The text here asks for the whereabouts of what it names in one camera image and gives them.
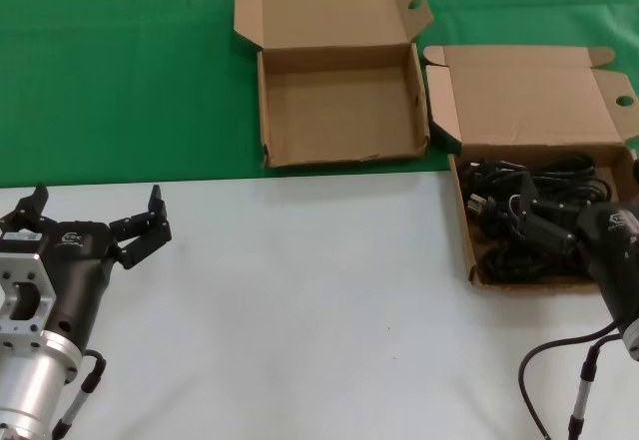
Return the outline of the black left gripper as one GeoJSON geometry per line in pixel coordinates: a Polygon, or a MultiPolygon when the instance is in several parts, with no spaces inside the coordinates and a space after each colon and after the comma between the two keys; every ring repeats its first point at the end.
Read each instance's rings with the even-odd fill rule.
{"type": "MultiPolygon", "coordinates": [[[[2,232],[40,232],[47,188],[38,184],[16,208],[1,218],[2,232]]],[[[132,217],[101,222],[64,221],[46,232],[42,260],[56,300],[45,329],[84,350],[113,265],[132,268],[172,240],[161,187],[153,185],[147,210],[132,217]]]]}

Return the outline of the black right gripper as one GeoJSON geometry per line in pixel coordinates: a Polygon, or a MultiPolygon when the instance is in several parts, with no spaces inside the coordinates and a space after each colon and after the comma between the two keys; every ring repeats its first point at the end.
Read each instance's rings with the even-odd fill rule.
{"type": "MultiPolygon", "coordinates": [[[[638,159],[632,173],[639,182],[638,159]]],[[[569,254],[579,214],[580,205],[541,200],[532,175],[522,175],[516,217],[528,241],[553,255],[569,254]]],[[[576,234],[586,269],[623,333],[638,318],[638,219],[625,206],[596,204],[581,213],[576,234]]]]}

